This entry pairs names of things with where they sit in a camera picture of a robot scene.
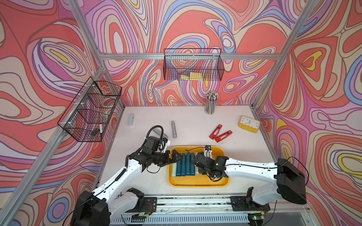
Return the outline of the pale green pruning pliers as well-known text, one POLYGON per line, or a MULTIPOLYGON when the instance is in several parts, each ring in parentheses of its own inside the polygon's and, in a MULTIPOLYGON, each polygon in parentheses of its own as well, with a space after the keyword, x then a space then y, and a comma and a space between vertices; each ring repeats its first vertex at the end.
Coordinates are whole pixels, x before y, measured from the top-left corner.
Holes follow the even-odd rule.
POLYGON ((175 178, 177 176, 177 163, 172 164, 171 177, 175 178))

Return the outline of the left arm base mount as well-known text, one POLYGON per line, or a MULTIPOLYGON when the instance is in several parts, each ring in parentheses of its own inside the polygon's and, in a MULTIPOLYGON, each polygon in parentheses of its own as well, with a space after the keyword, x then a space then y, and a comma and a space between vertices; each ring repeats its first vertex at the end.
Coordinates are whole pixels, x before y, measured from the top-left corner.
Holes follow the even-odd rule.
POLYGON ((136 188, 130 188, 127 192, 136 195, 137 203, 133 209, 128 210, 126 213, 145 212, 151 214, 156 211, 157 198, 145 196, 143 192, 136 188))

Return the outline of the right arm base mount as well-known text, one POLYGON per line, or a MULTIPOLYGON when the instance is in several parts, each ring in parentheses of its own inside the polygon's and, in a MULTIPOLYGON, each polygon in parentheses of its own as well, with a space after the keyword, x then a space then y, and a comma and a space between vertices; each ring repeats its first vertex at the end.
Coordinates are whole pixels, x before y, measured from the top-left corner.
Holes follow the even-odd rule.
POLYGON ((268 212, 271 208, 269 204, 260 205, 253 201, 253 187, 248 188, 245 196, 231 196, 231 206, 233 211, 268 212))

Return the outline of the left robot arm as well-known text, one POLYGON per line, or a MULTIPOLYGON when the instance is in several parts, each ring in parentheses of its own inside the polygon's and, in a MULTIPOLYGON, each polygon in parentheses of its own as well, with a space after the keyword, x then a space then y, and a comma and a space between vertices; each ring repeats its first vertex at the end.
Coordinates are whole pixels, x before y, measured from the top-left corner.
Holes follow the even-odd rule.
POLYGON ((74 211, 70 213, 72 226, 108 226, 129 210, 141 209, 143 192, 130 188, 121 192, 150 165, 162 168, 180 162, 183 156, 176 150, 166 150, 170 142, 147 137, 140 148, 127 155, 125 165, 108 181, 92 192, 82 192, 74 211))

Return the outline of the grey pruning pliers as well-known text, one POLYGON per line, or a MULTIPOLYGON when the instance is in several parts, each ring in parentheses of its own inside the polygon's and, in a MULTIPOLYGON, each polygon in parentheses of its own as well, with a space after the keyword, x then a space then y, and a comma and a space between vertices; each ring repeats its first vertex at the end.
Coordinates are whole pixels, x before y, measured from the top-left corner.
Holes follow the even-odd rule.
POLYGON ((171 121, 171 126, 172 126, 173 138, 177 138, 177 131, 176 131, 176 126, 175 126, 175 121, 171 121))

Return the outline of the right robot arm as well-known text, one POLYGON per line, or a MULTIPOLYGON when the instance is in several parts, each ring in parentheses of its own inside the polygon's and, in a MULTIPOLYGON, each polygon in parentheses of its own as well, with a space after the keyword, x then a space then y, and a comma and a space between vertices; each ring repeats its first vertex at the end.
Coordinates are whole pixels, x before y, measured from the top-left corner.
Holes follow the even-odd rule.
POLYGON ((293 204, 307 203, 306 176, 288 159, 279 158, 275 163, 253 163, 226 156, 212 159, 198 153, 192 164, 213 182, 223 178, 246 178, 265 182, 263 186, 248 189, 247 199, 251 203, 266 205, 281 199, 293 204))

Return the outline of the dark teal pruning pliers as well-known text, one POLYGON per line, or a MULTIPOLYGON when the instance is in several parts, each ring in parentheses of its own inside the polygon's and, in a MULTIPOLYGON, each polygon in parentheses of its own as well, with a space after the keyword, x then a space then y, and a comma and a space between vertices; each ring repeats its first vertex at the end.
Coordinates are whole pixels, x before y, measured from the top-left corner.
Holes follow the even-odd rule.
POLYGON ((179 161, 176 165, 176 176, 181 177, 182 176, 182 162, 179 161))

